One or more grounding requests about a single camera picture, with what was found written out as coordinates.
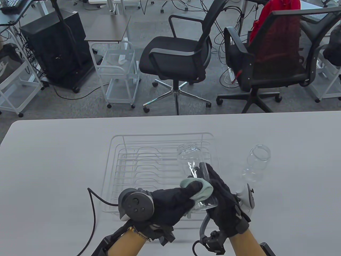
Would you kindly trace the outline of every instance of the hand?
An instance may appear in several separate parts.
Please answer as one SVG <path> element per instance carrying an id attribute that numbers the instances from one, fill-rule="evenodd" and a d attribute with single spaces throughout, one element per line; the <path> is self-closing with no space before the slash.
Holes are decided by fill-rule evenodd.
<path id="1" fill-rule="evenodd" d="M 157 229 L 173 231 L 173 226 L 193 208 L 194 201 L 190 199 L 202 189 L 199 181 L 191 182 L 185 188 L 159 189 L 151 193 L 154 202 L 153 216 L 143 222 L 133 222 L 137 231 L 145 236 L 155 239 L 162 236 L 163 232 Z"/>
<path id="2" fill-rule="evenodd" d="M 207 214 L 227 237 L 244 233 L 249 228 L 250 218 L 240 209 L 237 196 L 231 193 L 212 166 L 208 163 L 206 166 L 213 186 L 212 195 L 218 200 L 218 206 L 208 209 Z"/>

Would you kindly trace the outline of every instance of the wire shelf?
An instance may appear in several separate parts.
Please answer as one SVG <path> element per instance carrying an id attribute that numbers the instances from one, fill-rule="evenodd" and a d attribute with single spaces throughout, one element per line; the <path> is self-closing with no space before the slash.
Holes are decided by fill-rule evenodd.
<path id="1" fill-rule="evenodd" d="M 158 135 L 117 135 L 110 143 L 102 198 L 117 203 L 126 188 L 154 191 L 179 187 L 186 175 L 177 162 L 177 148 L 184 143 L 195 143 L 205 161 L 219 173 L 220 167 L 214 137 L 210 133 L 182 133 Z M 104 212 L 119 215 L 117 207 L 104 205 Z M 191 219 L 202 221 L 206 212 L 194 212 Z M 181 225 L 181 228 L 199 228 L 200 225 Z"/>

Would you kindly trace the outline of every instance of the cleaning cloth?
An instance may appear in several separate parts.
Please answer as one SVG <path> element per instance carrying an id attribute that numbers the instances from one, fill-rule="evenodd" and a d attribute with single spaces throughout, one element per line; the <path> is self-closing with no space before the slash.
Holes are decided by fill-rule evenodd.
<path id="1" fill-rule="evenodd" d="M 187 187 L 193 181 L 199 181 L 203 184 L 203 188 L 191 197 L 191 199 L 195 201 L 196 205 L 200 201 L 204 201 L 211 196 L 211 194 L 213 193 L 213 187 L 208 181 L 202 178 L 186 178 L 180 182 L 180 187 Z M 192 210 L 187 213 L 188 218 L 191 218 L 191 211 Z"/>

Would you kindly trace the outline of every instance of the empty glass jar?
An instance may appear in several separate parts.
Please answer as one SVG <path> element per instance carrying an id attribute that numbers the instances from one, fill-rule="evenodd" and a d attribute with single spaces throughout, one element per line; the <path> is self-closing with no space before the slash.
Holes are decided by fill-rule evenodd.
<path id="1" fill-rule="evenodd" d="M 205 159 L 200 149 L 195 143 L 186 143 L 178 147 L 178 164 L 184 173 L 184 179 L 187 177 L 202 178 L 209 181 L 210 177 L 205 164 Z M 210 196 L 208 199 L 198 202 L 194 210 L 204 211 L 218 205 L 217 199 Z"/>
<path id="2" fill-rule="evenodd" d="M 247 158 L 247 167 L 242 171 L 242 177 L 248 183 L 256 183 L 263 179 L 264 170 L 271 158 L 270 149 L 265 145 L 256 145 Z"/>

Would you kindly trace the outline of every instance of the black computer case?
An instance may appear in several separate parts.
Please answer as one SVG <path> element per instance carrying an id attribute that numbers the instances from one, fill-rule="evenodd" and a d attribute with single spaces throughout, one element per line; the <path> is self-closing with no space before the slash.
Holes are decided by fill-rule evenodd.
<path id="1" fill-rule="evenodd" d="M 60 9 L 71 30 L 82 63 L 91 61 L 89 44 L 78 12 Z M 59 82 L 79 65 L 72 51 L 70 39 L 56 12 L 49 13 L 20 28 L 46 77 Z"/>

